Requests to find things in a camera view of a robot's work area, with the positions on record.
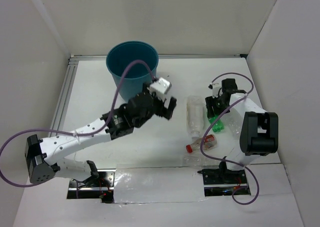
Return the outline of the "green soda bottle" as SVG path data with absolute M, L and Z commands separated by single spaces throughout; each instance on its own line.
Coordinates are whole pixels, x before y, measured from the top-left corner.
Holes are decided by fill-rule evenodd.
M 207 119 L 210 124 L 212 124 L 217 118 L 218 118 L 218 115 L 215 114 L 212 109 L 207 110 Z M 211 129 L 214 133 L 218 133 L 218 132 L 221 132 L 222 130 L 224 130 L 225 126 L 221 120 L 217 120 Z

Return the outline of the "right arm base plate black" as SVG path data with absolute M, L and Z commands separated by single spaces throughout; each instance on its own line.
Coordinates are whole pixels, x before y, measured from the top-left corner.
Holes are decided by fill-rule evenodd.
M 205 197 L 231 196 L 234 190 L 235 195 L 249 195 L 250 189 L 244 170 L 236 173 L 223 175 L 219 169 L 201 169 L 197 173 L 202 176 Z

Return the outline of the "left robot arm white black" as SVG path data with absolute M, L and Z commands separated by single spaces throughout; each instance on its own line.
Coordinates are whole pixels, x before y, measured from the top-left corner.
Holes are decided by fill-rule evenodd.
M 132 134 L 152 116 L 170 120 L 177 105 L 174 97 L 165 106 L 172 84 L 164 78 L 144 83 L 142 91 L 114 111 L 103 114 L 90 124 L 76 129 L 71 135 L 39 139 L 36 134 L 27 138 L 25 159 L 29 181 L 39 185 L 55 177 L 73 179 L 86 187 L 97 184 L 100 175 L 91 160 L 76 161 L 67 156 L 91 147 Z

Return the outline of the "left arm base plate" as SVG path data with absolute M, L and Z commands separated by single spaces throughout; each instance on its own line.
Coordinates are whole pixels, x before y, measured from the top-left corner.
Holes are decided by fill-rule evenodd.
M 71 179 L 69 181 L 67 200 L 99 200 L 101 203 L 114 203 L 115 173 L 113 169 L 99 169 L 99 178 L 91 184 L 84 184 Z

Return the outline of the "clear bottle front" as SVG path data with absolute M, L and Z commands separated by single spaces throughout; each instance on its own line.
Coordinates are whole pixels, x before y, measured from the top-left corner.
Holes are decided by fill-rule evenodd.
M 219 160 L 207 158 L 202 154 L 186 153 L 182 157 L 183 167 L 217 167 L 219 163 Z

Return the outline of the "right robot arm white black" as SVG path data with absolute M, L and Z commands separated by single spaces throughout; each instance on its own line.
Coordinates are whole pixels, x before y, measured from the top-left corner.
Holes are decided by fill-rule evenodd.
M 279 117 L 259 107 L 248 92 L 238 88 L 234 78 L 211 83 L 208 88 L 212 95 L 205 98 L 205 103 L 210 118 L 230 108 L 220 119 L 232 132 L 236 144 L 225 157 L 226 166 L 218 171 L 220 181 L 230 183 L 236 176 L 235 171 L 278 151 Z

